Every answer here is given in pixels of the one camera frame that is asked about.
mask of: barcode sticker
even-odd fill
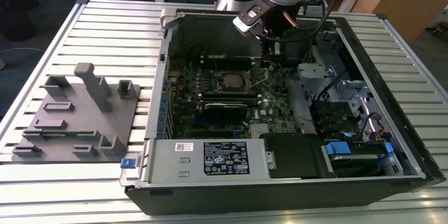
[[[192,152],[193,151],[193,143],[176,143],[177,152]]]

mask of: blue latch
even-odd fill
[[[384,147],[385,147],[385,151],[388,153],[392,153],[393,152],[393,147],[392,147],[392,144],[389,142],[385,142],[384,143]]]
[[[352,153],[346,142],[330,142],[325,145],[325,150],[328,155],[344,155]]]
[[[121,169],[134,169],[136,159],[122,158],[120,162]]]
[[[166,102],[166,95],[165,94],[161,94],[161,99],[160,99],[161,103],[165,103]]]

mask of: aluminum table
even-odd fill
[[[213,9],[210,5],[88,0],[74,5],[48,50],[0,123],[0,223],[446,223],[448,182],[417,193],[394,195],[365,207],[145,216],[118,184],[118,164],[9,164],[46,91],[49,74],[68,74],[77,62],[96,65],[108,83],[130,79],[142,87],[128,153],[144,142],[150,88],[165,7]],[[390,91],[448,176],[448,95],[386,20],[370,14],[342,14]],[[136,177],[128,170],[126,177]]]

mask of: gray plastic base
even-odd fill
[[[120,162],[126,152],[140,86],[97,78],[109,109],[100,111],[84,84],[49,76],[46,95],[12,160],[22,163]]]

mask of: motherboard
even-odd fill
[[[253,61],[221,62],[174,59],[170,64],[172,137],[258,138],[296,132],[285,87],[292,70]]]

